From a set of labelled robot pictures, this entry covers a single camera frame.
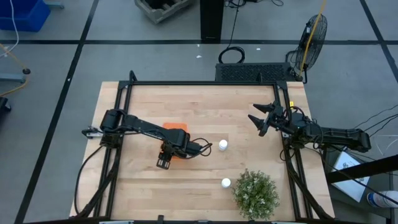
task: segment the black fan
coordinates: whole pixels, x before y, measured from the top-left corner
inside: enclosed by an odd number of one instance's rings
[[[305,57],[304,61],[304,66],[301,72],[304,72],[305,74],[305,82],[307,82],[307,70],[310,69],[315,61],[317,60],[319,53],[321,52],[323,42],[325,41],[325,36],[326,36],[326,30],[328,28],[328,21],[326,17],[322,14],[320,14],[319,20],[317,27],[313,31],[315,27],[315,21],[317,20],[318,15],[315,15],[311,17],[311,19],[306,23],[303,35],[301,36],[300,43],[298,44],[298,47],[296,50],[290,51],[286,54],[285,61],[287,62],[290,57],[290,62],[294,64],[294,66],[291,68],[291,71],[294,73],[295,76],[298,76],[298,74],[295,72],[295,69],[299,70],[301,69],[303,60],[304,60],[304,53],[305,53],[305,48],[307,47],[308,41],[310,41],[310,44],[308,46],[308,51],[307,51],[307,56]],[[296,59],[295,62],[292,61],[292,58],[296,54]]]

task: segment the potted plant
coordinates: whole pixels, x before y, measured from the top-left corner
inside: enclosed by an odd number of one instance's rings
[[[275,181],[261,171],[248,171],[241,174],[233,187],[234,201],[240,214],[249,220],[268,220],[279,206],[279,196]]]

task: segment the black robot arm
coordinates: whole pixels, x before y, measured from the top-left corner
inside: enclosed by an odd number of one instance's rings
[[[157,167],[169,169],[172,156],[182,159],[191,159],[202,154],[211,147],[212,143],[205,146],[190,141],[189,133],[182,129],[165,129],[156,124],[143,121],[138,117],[127,114],[123,110],[107,110],[99,127],[104,136],[101,146],[114,148],[120,142],[121,134],[144,134],[163,141]]]
[[[276,102],[269,105],[253,105],[263,113],[268,113],[267,119],[259,119],[249,114],[249,118],[264,136],[269,126],[277,131],[290,135],[290,145],[301,149],[306,143],[315,142],[319,145],[347,146],[351,150],[367,152],[371,148],[369,135],[361,129],[324,128],[306,117],[298,107],[296,112],[284,110]]]

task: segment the gray floor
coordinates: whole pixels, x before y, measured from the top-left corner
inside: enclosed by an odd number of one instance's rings
[[[64,1],[53,9],[42,30],[21,32],[24,40],[79,40],[93,0]],[[234,39],[299,40],[321,1],[270,0],[248,3],[239,10]],[[384,39],[398,40],[394,0],[367,1]],[[377,40],[358,0],[328,1],[327,40]],[[229,39],[234,9],[224,10],[223,39]],[[200,38],[199,5],[153,25],[132,0],[99,0],[89,40],[195,40]],[[0,30],[1,40],[15,39]],[[281,62],[294,45],[240,45],[245,62]],[[12,223],[24,196],[44,137],[52,119],[76,45],[21,44],[14,53],[32,70],[29,84],[8,96],[13,111],[0,126],[0,223]],[[134,70],[139,80],[214,80],[218,54],[226,45],[84,45],[67,99],[53,136],[25,222],[66,218],[86,139],[80,131],[92,121],[101,82],[126,79]],[[398,46],[388,46],[398,58]],[[235,62],[239,55],[225,55]],[[0,58],[1,72],[21,72],[10,57]],[[322,126],[351,128],[378,111],[398,104],[398,83],[380,45],[325,45],[308,73],[305,86],[311,113]],[[0,82],[0,92],[15,86]],[[398,134],[393,121],[371,140],[383,147]],[[397,154],[398,144],[369,156]],[[341,202],[333,202],[337,217],[368,223],[384,222]]]

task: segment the wooden table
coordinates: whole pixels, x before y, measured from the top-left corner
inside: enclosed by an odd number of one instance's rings
[[[113,108],[117,86],[117,82],[102,84],[93,126],[99,127],[105,111]],[[288,88],[290,100],[309,115],[303,84],[288,83]],[[286,165],[279,159],[280,132],[270,128],[263,138],[259,137],[248,118],[248,114],[265,118],[253,103],[273,101],[271,86],[133,86],[129,114],[159,126],[164,122],[187,123],[192,139],[203,137],[214,146],[209,157],[172,160],[170,169],[163,170],[156,167],[159,140],[126,136],[112,219],[156,220],[158,215],[164,215],[165,220],[245,220],[232,201],[231,189],[223,189],[221,180],[230,178],[234,184],[239,173],[248,168],[261,170],[276,182],[280,206],[271,220],[294,220]],[[226,151],[218,150],[221,139],[228,141]],[[85,158],[98,148],[99,142],[98,138],[88,140]],[[81,174],[79,209],[98,188],[104,152],[103,149],[95,155]],[[309,191],[334,216],[319,155],[303,149],[302,161]],[[298,188],[297,193],[301,216],[305,217]],[[105,193],[103,205],[107,198]]]

